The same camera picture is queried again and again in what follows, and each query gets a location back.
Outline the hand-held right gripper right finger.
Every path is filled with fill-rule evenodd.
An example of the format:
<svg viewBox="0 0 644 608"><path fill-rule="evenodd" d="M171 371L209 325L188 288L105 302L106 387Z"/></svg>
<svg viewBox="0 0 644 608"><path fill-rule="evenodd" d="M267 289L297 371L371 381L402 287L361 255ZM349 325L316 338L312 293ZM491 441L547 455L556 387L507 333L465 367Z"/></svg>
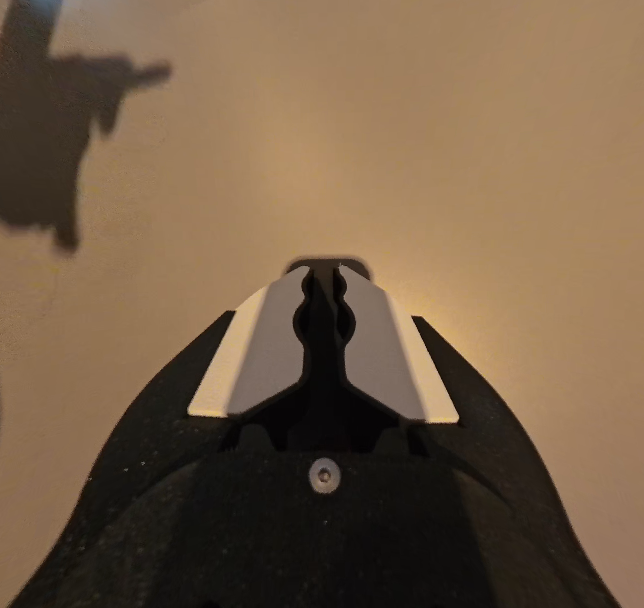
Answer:
<svg viewBox="0 0 644 608"><path fill-rule="evenodd" d="M407 309L358 271L324 264L347 390L406 423L458 423L459 412Z"/></svg>

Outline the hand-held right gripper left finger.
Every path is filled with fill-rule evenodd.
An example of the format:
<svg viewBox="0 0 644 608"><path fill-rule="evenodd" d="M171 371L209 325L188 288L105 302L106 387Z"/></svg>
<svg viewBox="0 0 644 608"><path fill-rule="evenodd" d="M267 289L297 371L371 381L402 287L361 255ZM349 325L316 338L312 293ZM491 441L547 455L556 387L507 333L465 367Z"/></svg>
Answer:
<svg viewBox="0 0 644 608"><path fill-rule="evenodd" d="M310 274L298 267L236 308L187 407L190 417L240 417L302 380L305 349L295 322Z"/></svg>

